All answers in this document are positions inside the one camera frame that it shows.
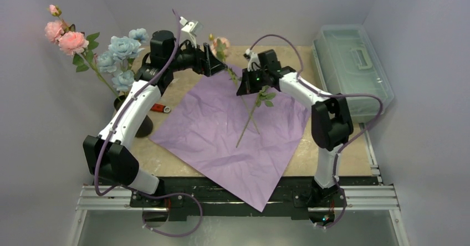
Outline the peach rose flower stem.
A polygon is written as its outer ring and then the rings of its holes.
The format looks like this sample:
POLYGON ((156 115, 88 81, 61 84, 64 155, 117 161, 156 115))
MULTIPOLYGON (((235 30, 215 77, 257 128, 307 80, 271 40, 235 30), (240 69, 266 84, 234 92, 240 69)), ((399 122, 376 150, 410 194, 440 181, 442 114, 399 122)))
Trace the peach rose flower stem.
MULTIPOLYGON (((210 41, 210 48, 212 53, 222 62, 226 62, 227 57, 229 56, 229 50, 231 44, 229 40, 225 37, 215 37, 212 33, 209 34, 208 39, 210 41)), ((227 67, 225 71, 230 75, 230 79, 233 81, 235 85, 238 84, 239 77, 233 71, 232 68, 227 67)))

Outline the purple pink wrapping paper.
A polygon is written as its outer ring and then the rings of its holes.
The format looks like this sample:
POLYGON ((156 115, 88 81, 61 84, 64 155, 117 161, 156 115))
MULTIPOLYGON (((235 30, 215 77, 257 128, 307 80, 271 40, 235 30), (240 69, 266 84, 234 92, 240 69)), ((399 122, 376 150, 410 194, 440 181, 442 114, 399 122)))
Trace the purple pink wrapping paper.
POLYGON ((226 72, 202 77, 150 139, 262 212, 293 157, 310 117, 277 92, 253 109, 226 72))

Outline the blue flower stem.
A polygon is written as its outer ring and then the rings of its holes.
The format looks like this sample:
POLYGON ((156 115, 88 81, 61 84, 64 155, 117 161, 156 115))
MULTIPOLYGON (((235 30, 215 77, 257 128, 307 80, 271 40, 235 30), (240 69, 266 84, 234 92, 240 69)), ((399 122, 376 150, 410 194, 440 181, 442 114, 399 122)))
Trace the blue flower stem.
POLYGON ((111 88, 115 93, 129 93, 135 81, 134 61, 149 41, 146 29, 133 29, 127 36, 112 36, 107 51, 96 58, 98 72, 111 75, 111 88))

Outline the pink rose flower stem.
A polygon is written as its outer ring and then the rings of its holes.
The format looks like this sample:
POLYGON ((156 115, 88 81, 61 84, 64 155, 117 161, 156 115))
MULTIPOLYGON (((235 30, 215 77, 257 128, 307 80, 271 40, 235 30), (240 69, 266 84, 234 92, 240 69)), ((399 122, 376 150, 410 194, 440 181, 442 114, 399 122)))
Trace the pink rose flower stem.
POLYGON ((91 69, 97 78, 104 83, 115 97, 119 93, 111 87, 98 69, 97 58, 94 50, 99 46, 97 39, 99 32, 86 34, 76 30, 75 24, 68 24, 62 17, 62 10, 54 4, 50 4, 47 11, 57 20, 48 22, 44 28, 45 37, 66 55, 72 57, 72 64, 76 72, 85 72, 91 69))

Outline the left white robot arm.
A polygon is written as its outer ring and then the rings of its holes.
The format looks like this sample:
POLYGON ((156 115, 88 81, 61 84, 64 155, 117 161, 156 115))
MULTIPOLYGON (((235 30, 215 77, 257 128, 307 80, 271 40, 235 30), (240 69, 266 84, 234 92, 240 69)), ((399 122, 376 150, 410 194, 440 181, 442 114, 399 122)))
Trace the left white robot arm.
POLYGON ((144 193, 144 200, 153 207, 165 201, 165 191, 158 177, 145 172, 129 151, 134 137, 150 109, 157 103, 176 71, 192 69, 207 77, 227 68, 216 58, 209 46, 179 42, 171 31, 153 33, 150 62, 142 62, 129 95, 113 119, 97 136, 87 136, 83 142, 85 158, 94 181, 106 179, 118 186, 127 186, 144 193))

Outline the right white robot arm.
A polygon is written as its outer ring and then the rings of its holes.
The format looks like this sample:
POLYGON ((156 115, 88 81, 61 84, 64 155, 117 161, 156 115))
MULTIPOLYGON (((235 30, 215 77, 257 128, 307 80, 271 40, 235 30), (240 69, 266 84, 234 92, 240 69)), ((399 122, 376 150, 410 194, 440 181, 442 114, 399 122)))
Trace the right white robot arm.
POLYGON ((242 71, 238 96, 257 93, 267 101, 267 90, 275 88, 310 110, 311 135, 319 150, 308 204, 327 204, 339 190, 341 149, 354 130, 346 99, 304 81, 296 70, 281 65, 274 50, 256 53, 247 49, 244 57, 248 66, 242 71))

